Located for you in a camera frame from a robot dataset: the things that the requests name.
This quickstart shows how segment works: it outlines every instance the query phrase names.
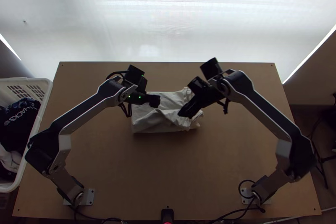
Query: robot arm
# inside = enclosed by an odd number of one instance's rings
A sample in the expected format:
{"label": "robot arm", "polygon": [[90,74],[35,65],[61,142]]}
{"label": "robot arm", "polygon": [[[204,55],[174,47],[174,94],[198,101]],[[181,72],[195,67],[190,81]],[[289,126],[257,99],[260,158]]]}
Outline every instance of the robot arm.
{"label": "robot arm", "polygon": [[277,138],[276,170],[270,176],[263,176],[252,185],[251,191],[260,204],[285,185],[299,181],[316,164],[310,140],[303,136],[300,129],[263,96],[253,86],[250,78],[242,71],[222,71],[216,58],[201,66],[207,79],[196,77],[189,88],[195,96],[179,111],[180,116],[192,118],[199,109],[215,102],[227,105],[231,102],[241,103]]}
{"label": "robot arm", "polygon": [[121,83],[119,76],[107,79],[99,86],[97,93],[30,139],[25,159],[39,173],[49,178],[57,186],[60,195],[73,206],[92,204],[92,200],[91,203],[82,200],[88,189],[65,169],[66,157],[71,150],[71,133],[105,108],[115,107],[124,101],[138,105],[149,102],[151,106],[158,107],[160,97],[146,94],[147,80],[143,75],[143,71],[130,65]]}

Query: wooden table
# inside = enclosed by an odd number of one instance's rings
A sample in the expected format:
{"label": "wooden table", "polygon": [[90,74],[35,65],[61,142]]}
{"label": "wooden table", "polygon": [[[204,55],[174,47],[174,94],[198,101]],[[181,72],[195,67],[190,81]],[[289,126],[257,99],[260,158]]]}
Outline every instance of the wooden table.
{"label": "wooden table", "polygon": [[[124,62],[61,62],[40,130],[97,91]],[[147,91],[177,91],[202,76],[201,63],[132,63],[145,71]],[[256,90],[292,119],[276,67],[271,63],[221,63],[243,70]],[[276,166],[277,139],[241,104],[228,114],[217,104],[204,111],[201,127],[189,132],[132,134],[120,108],[107,108],[72,134],[67,169],[82,184],[95,188],[94,205],[81,211],[99,218],[158,220],[169,206],[176,219],[215,219],[244,208],[238,194],[243,179],[258,180]],[[14,216],[73,218],[55,185],[26,167]],[[311,175],[287,184],[247,218],[321,214]]]}

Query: crumpled white fabric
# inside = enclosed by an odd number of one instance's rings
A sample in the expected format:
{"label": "crumpled white fabric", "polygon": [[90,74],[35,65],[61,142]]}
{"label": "crumpled white fabric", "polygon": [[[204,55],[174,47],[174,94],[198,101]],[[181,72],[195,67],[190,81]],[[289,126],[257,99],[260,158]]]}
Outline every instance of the crumpled white fabric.
{"label": "crumpled white fabric", "polygon": [[151,108],[148,103],[132,105],[132,132],[133,133],[156,133],[188,131],[200,127],[197,122],[203,117],[200,110],[192,118],[178,116],[179,110],[191,100],[193,93],[187,87],[176,92],[147,92],[148,94],[160,95],[158,108]]}
{"label": "crumpled white fabric", "polygon": [[21,154],[17,151],[8,152],[0,144],[0,162],[7,170],[18,173],[18,167],[21,162]]}

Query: black cable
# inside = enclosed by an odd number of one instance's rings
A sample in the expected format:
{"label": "black cable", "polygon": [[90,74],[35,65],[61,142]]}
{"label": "black cable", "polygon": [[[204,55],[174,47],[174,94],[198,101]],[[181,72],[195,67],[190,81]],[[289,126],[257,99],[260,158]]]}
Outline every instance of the black cable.
{"label": "black cable", "polygon": [[121,110],[124,112],[126,117],[132,116],[132,104],[128,104],[128,111],[126,110],[126,107],[123,103],[120,103],[118,106],[121,107]]}
{"label": "black cable", "polygon": [[107,218],[107,219],[102,221],[102,224],[104,224],[107,221],[122,222],[122,220],[120,220],[119,218]]}
{"label": "black cable", "polygon": [[91,220],[95,220],[95,221],[102,221],[103,223],[105,223],[105,222],[107,222],[107,221],[118,221],[118,222],[121,222],[121,223],[124,222],[124,221],[122,221],[121,219],[119,219],[119,218],[114,218],[114,217],[110,217],[110,218],[107,218],[107,219],[100,219],[100,218],[95,218],[95,217],[87,216],[87,215],[85,215],[85,214],[79,212],[77,208],[73,208],[73,206],[71,206],[71,205],[68,205],[68,207],[70,207],[70,209],[71,209],[72,211],[75,212],[75,213],[74,213],[74,214],[75,214],[75,215],[74,215],[74,219],[75,219],[76,214],[79,214],[79,215],[82,215],[83,217],[85,217],[85,218],[87,218],[87,219],[91,219]]}
{"label": "black cable", "polygon": [[131,103],[129,103],[129,105],[128,105],[128,109],[129,109],[129,116],[128,117],[131,117],[132,116],[132,104]]}
{"label": "black cable", "polygon": [[[245,216],[245,214],[247,213],[247,211],[249,211],[249,210],[260,210],[260,211],[261,211],[261,209],[262,209],[261,212],[264,213],[265,210],[264,210],[263,208],[261,208],[261,207],[253,207],[253,208],[250,208],[251,205],[252,205],[252,203],[253,203],[253,201],[254,201],[255,199],[256,199],[256,198],[252,199],[251,202],[249,203],[249,205],[248,205],[246,208],[238,209],[238,210],[232,211],[232,212],[230,212],[230,213],[224,214],[224,215],[222,215],[221,217],[217,218],[216,220],[212,220],[212,221],[210,221],[209,224],[213,224],[213,223],[215,223],[216,221],[222,221],[222,220],[228,220],[228,221],[239,220],[239,219],[243,218],[243,217]],[[242,212],[242,211],[244,211],[243,214],[242,214],[241,216],[237,217],[237,218],[233,218],[233,219],[228,219],[228,218],[226,218],[226,217],[229,216],[229,215],[232,215],[232,214],[234,214],[234,213],[238,213],[238,212]]]}
{"label": "black cable", "polygon": [[125,80],[125,77],[124,77],[124,75],[123,75],[123,74],[125,74],[125,73],[128,73],[128,70],[127,70],[127,71],[116,71],[116,72],[110,73],[110,74],[106,77],[105,80],[109,79],[110,77],[112,77],[112,76],[115,75],[115,74],[119,74],[119,75],[121,75],[121,77],[123,78],[123,80]]}
{"label": "black cable", "polygon": [[244,195],[242,194],[242,191],[240,190],[240,187],[241,187],[242,184],[245,183],[245,182],[251,182],[251,183],[253,183],[253,184],[255,183],[253,180],[250,180],[250,179],[245,179],[245,180],[241,181],[241,182],[239,183],[239,185],[238,185],[238,192],[239,192],[240,196],[242,196],[243,198],[246,198],[246,199],[252,199],[252,198],[255,197],[254,195],[249,196],[249,197],[246,197],[246,196],[244,196]]}

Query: white plastic basket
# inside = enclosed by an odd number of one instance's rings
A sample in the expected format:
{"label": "white plastic basket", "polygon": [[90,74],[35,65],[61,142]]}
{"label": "white plastic basket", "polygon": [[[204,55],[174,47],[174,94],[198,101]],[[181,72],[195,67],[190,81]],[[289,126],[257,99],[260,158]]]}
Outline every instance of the white plastic basket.
{"label": "white plastic basket", "polygon": [[[33,128],[30,132],[30,137],[35,135],[42,121],[47,102],[53,88],[53,82],[49,79],[36,79],[36,78],[9,78],[0,79],[0,105],[7,107],[8,105],[25,97],[30,97],[38,100],[41,103],[39,112],[36,116]],[[11,192],[15,190],[22,179],[24,169],[26,167],[26,160],[24,156],[28,148],[26,147],[22,157],[18,173],[13,183],[0,181],[0,192]]]}

